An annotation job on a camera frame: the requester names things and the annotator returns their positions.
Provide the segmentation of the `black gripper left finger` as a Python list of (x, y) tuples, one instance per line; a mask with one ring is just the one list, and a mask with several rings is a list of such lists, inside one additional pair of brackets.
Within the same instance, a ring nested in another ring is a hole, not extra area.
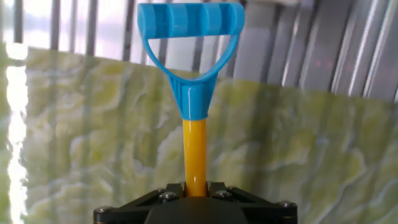
[(100, 206), (93, 211), (93, 223), (144, 223), (155, 206), (184, 198), (185, 184), (167, 184), (121, 207)]

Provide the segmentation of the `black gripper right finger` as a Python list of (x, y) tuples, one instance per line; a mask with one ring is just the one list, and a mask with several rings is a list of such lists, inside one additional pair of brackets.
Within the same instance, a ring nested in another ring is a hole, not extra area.
[(272, 203), (224, 182), (207, 182), (208, 196), (234, 203), (249, 223), (297, 224), (297, 204), (288, 200)]

